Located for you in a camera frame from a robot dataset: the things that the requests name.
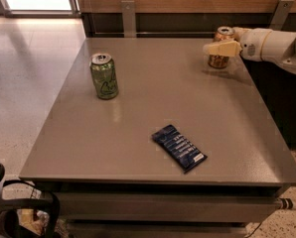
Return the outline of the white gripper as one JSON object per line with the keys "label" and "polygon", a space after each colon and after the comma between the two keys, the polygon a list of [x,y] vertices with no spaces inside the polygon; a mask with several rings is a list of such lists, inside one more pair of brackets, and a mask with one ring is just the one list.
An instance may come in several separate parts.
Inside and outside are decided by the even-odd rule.
{"label": "white gripper", "polygon": [[240,54],[246,60],[262,61],[261,53],[263,44],[272,32],[271,29],[252,29],[233,27],[236,40],[223,40],[204,45],[203,51],[207,55],[235,57]]}

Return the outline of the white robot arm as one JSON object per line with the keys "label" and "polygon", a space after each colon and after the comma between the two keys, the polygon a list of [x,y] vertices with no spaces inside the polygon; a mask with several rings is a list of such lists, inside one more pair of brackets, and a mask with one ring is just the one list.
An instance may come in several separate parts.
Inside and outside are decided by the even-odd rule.
{"label": "white robot arm", "polygon": [[296,74],[296,32],[263,28],[233,28],[234,36],[204,45],[208,56],[235,57],[245,60],[268,61]]}

